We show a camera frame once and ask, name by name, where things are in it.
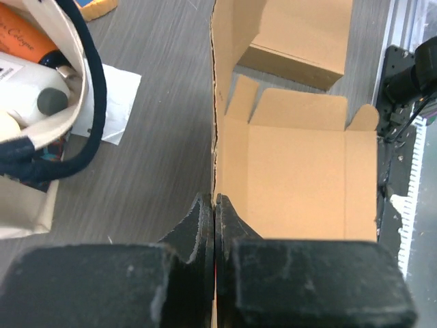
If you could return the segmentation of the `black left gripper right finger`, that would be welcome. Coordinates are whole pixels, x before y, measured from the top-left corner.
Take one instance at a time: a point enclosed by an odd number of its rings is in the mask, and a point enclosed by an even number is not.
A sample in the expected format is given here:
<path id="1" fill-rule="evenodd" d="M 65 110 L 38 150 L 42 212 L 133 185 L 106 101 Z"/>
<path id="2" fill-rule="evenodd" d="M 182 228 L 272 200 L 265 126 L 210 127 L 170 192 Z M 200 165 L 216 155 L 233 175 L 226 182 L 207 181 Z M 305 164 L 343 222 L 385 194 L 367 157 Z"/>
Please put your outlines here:
<path id="1" fill-rule="evenodd" d="M 216 199 L 217 327 L 413 327 L 391 254 L 365 241 L 264 239 Z"/>

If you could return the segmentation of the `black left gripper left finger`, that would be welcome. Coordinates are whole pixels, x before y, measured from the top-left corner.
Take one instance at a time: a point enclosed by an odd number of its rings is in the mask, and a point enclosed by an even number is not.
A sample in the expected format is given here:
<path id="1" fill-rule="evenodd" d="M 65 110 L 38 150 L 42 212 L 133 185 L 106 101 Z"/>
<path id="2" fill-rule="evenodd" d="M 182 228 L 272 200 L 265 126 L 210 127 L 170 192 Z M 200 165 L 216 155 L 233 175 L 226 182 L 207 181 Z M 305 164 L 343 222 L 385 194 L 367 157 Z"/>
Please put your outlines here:
<path id="1" fill-rule="evenodd" d="M 35 248 L 1 283 L 2 327 L 209 327 L 214 298 L 209 195 L 157 243 Z"/>

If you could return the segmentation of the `spare cardboard blank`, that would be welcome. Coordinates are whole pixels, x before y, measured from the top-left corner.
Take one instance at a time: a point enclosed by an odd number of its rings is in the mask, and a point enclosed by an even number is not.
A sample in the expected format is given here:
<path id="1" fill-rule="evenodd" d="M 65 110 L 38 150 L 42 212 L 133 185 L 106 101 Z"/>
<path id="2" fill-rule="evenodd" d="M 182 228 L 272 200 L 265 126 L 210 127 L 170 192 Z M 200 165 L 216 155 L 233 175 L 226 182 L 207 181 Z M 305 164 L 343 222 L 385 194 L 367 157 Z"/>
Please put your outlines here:
<path id="1" fill-rule="evenodd" d="M 378 112 L 239 65 L 266 2 L 213 7 L 214 198 L 264 239 L 376 243 Z"/>

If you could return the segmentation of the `brown cardboard box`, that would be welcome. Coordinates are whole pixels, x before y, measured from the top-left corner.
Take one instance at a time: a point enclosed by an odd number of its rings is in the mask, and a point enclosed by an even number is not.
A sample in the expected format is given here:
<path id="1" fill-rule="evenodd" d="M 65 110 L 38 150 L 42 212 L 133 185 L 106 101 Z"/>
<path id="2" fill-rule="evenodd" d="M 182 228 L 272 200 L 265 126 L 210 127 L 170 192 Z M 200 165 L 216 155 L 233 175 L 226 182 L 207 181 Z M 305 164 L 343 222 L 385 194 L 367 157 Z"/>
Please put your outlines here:
<path id="1" fill-rule="evenodd" d="M 267 1 L 239 65 L 329 90 L 343 75 L 351 0 Z"/>

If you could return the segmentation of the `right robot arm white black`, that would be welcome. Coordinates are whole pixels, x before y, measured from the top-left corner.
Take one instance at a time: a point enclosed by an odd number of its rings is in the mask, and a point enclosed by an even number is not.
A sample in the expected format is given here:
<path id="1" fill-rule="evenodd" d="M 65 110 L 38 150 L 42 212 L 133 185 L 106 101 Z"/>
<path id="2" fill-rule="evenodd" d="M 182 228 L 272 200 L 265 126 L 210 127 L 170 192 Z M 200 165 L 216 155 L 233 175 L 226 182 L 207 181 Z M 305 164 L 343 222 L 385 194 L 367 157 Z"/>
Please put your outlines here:
<path id="1" fill-rule="evenodd" d="M 420 44 L 413 65 L 389 78 L 385 94 L 390 102 L 407 105 L 436 92 L 436 36 Z"/>

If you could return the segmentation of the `white box in bag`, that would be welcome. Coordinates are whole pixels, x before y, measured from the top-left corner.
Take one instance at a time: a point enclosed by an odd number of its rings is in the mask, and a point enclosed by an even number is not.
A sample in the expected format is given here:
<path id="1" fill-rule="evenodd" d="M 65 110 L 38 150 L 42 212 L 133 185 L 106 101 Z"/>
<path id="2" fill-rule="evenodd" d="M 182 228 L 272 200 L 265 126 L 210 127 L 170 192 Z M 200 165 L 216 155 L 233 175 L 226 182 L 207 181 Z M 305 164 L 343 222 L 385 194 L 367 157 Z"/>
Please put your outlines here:
<path id="1" fill-rule="evenodd" d="M 68 108 L 70 89 L 54 69 L 1 53 L 1 110 L 30 126 Z"/>

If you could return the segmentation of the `beige canvas tote bag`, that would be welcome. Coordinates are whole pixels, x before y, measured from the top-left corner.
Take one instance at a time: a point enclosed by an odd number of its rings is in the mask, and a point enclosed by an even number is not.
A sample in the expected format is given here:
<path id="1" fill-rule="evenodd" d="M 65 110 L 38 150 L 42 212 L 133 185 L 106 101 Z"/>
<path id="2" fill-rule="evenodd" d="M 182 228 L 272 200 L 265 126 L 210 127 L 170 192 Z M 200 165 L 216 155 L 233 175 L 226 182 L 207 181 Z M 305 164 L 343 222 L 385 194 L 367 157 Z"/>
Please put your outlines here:
<path id="1" fill-rule="evenodd" d="M 85 169 L 107 112 L 102 62 L 73 1 L 1 2 L 1 238 L 51 230 L 59 182 Z"/>

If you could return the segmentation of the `tape roll in bag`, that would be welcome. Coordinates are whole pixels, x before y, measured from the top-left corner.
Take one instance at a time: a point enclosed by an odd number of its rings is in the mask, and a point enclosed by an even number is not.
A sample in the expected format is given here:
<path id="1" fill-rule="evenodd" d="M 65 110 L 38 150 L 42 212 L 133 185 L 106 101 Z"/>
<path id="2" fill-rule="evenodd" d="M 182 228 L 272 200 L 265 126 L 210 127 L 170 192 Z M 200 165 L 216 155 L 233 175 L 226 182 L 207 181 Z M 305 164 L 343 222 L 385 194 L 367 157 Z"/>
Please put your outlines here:
<path id="1" fill-rule="evenodd" d="M 0 112 L 0 142 L 10 140 L 20 135 L 21 129 L 18 122 L 7 112 Z"/>

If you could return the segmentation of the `orange item in bag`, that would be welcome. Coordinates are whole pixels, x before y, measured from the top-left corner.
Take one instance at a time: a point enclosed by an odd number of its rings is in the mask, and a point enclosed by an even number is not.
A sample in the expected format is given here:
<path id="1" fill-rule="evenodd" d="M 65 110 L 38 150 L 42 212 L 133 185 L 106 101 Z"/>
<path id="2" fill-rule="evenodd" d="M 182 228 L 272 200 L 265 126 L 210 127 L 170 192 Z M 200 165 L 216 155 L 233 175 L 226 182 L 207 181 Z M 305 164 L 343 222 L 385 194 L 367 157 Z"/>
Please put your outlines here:
<path id="1" fill-rule="evenodd" d="M 1 51 L 49 68 L 71 67 L 45 33 L 4 4 L 1 4 Z"/>

